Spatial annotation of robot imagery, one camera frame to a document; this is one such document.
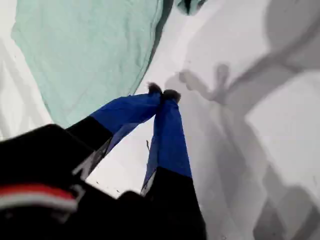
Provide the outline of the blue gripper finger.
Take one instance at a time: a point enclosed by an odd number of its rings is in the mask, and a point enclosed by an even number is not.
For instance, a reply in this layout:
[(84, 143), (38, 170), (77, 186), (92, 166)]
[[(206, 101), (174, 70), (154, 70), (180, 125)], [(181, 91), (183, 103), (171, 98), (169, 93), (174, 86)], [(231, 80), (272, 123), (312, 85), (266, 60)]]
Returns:
[(179, 111), (181, 95), (167, 89), (156, 112), (143, 183), (144, 197), (154, 211), (156, 236), (162, 240), (205, 240)]
[(150, 83), (148, 93), (116, 98), (68, 127), (68, 133), (93, 150), (72, 173), (87, 178), (124, 137), (156, 114), (162, 95), (161, 88)]

